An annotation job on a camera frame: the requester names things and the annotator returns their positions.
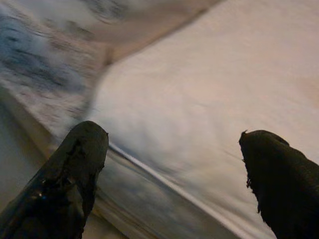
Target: bed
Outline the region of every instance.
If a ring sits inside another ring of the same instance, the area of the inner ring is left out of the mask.
[[[269,130],[319,163],[318,13],[315,0],[225,0],[112,64],[83,118],[110,135],[95,213],[131,239],[275,238],[238,140]],[[47,153],[49,131],[5,102]]]

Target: wrinkled fabric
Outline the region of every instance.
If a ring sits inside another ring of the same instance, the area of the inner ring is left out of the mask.
[[[1,0],[0,86],[59,144],[107,64],[216,1]]]

